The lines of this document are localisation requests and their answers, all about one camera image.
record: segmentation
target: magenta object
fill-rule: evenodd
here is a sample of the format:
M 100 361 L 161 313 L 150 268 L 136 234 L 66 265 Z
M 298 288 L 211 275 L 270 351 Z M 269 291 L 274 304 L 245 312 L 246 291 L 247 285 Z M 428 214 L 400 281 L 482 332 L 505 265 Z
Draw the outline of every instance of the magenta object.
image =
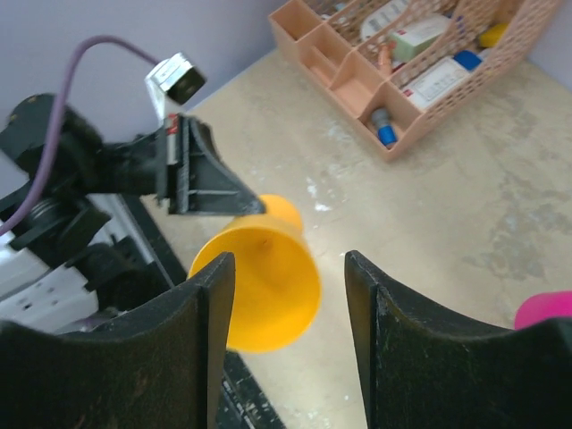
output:
M 553 317 L 572 317 L 572 290 L 541 293 L 527 299 L 517 311 L 515 329 L 523 329 Z

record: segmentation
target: plastic storage basket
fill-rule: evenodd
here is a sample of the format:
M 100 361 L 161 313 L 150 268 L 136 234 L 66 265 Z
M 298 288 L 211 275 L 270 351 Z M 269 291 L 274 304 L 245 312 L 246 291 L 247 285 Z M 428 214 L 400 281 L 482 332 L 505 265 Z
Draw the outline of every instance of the plastic storage basket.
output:
M 389 0 L 290 0 L 270 15 L 282 55 L 296 64 L 390 161 L 413 146 L 440 121 L 526 58 L 562 0 L 409 0 L 407 8 L 370 38 L 360 39 L 364 19 Z M 394 29 L 431 13 L 449 13 L 449 27 L 425 51 L 384 75 L 379 47 Z M 402 89 L 443 57 L 473 50 L 478 36 L 509 22 L 499 42 L 471 75 L 438 102 L 421 109 Z M 370 122 L 373 110 L 390 114 L 397 142 L 384 146 Z

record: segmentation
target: wall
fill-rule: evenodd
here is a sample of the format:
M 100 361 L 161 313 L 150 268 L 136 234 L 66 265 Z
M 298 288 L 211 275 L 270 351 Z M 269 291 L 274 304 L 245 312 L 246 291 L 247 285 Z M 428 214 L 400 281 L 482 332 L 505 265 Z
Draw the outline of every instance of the wall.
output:
M 56 91 L 84 38 L 114 34 L 160 59 L 184 51 L 209 79 L 197 103 L 273 47 L 267 15 L 285 0 L 0 0 L 0 128 L 23 98 Z M 151 131 L 149 66 L 114 46 L 92 48 L 71 104 L 108 139 Z
M 546 34 L 530 55 L 533 63 L 572 91 L 572 1 L 564 0 Z

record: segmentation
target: blue bottle cap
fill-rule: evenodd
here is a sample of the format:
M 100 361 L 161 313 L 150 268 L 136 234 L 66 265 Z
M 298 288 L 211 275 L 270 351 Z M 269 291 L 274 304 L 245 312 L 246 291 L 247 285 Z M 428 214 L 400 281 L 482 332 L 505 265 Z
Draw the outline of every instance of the blue bottle cap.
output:
M 479 58 L 477 54 L 474 54 L 471 51 L 460 51 L 455 56 L 453 56 L 453 60 L 461 64 L 469 72 L 472 72 L 479 66 L 480 63 L 483 62 L 483 60 Z
M 397 141 L 397 136 L 395 135 L 395 131 L 393 127 L 390 125 L 386 125 L 380 128 L 377 131 L 377 137 L 383 143 L 384 146 L 392 145 Z

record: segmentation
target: yellow cup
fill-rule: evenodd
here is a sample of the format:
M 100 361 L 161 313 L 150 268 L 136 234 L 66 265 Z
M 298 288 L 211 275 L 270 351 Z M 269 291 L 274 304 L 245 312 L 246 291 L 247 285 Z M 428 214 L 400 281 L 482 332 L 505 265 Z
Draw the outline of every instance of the yellow cup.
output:
M 236 286 L 227 347 L 267 352 L 294 342 L 314 321 L 321 286 L 296 207 L 260 197 L 265 214 L 234 219 L 200 250 L 189 276 L 223 252 L 234 254 Z

